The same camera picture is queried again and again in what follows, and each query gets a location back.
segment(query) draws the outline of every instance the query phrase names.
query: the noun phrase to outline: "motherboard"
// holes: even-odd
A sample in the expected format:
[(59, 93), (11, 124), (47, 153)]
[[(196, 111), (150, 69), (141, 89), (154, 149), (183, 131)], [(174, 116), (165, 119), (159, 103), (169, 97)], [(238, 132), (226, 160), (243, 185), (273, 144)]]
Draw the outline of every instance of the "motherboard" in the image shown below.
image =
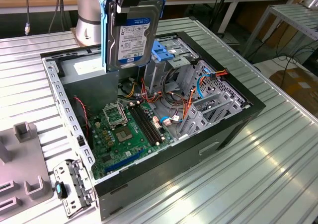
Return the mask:
[[(92, 168), (95, 179), (173, 143), (165, 127), (155, 122), (156, 116), (147, 102), (121, 106), (118, 103), (107, 107), (89, 119), (96, 160)], [(116, 117), (127, 122), (114, 126)]]

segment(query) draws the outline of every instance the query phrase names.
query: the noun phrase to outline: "side panel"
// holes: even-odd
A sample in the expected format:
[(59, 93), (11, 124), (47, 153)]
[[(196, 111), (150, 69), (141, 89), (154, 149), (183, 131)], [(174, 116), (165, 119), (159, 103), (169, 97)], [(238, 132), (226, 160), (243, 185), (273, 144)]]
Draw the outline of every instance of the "side panel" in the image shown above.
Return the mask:
[[(235, 138), (241, 129), (257, 115), (258, 113), (244, 121), (237, 122), (179, 155), (161, 163), (148, 172), (100, 196), (98, 199), (101, 220), (106, 219), (108, 216), (116, 213), (224, 148)], [(107, 185), (106, 182), (107, 181), (100, 183), (99, 185)]]

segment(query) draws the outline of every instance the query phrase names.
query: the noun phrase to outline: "hard drive label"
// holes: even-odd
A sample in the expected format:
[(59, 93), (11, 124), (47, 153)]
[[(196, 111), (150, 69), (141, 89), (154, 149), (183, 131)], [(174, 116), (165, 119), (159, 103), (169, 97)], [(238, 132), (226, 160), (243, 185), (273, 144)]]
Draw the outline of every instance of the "hard drive label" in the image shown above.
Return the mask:
[(149, 26), (150, 18), (127, 19), (127, 24), (121, 26), (118, 51), (121, 63), (131, 63), (142, 58)]

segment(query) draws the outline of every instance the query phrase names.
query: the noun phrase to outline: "red cable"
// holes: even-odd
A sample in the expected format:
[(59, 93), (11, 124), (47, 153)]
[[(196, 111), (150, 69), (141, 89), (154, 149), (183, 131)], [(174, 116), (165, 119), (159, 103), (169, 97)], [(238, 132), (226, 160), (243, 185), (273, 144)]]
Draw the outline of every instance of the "red cable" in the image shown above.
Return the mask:
[(82, 101), (77, 98), (76, 96), (74, 97), (76, 101), (78, 101), (81, 105), (81, 107), (83, 108), (84, 114), (85, 114), (85, 121), (86, 121), (86, 139), (88, 139), (88, 118), (87, 118), (87, 113), (86, 113), (86, 109), (84, 104), (82, 103)]
[(223, 75), (227, 75), (228, 73), (222, 73), (222, 74), (216, 74), (216, 76), (223, 76)]

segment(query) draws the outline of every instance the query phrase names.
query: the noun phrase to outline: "black latch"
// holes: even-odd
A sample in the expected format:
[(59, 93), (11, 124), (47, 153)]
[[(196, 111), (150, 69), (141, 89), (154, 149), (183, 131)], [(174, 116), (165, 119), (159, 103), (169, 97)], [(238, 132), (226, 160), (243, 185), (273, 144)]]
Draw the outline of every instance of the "black latch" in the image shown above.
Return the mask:
[(66, 192), (66, 188), (65, 188), (63, 182), (60, 183), (59, 181), (57, 181), (55, 183), (55, 190), (58, 193), (58, 198), (59, 199), (64, 199), (64, 198), (68, 197), (68, 194)]
[(82, 146), (85, 145), (85, 141), (84, 141), (84, 139), (83, 139), (83, 136), (78, 136), (78, 137), (77, 137), (77, 141), (78, 141), (78, 143), (79, 143), (79, 147), (82, 147)]

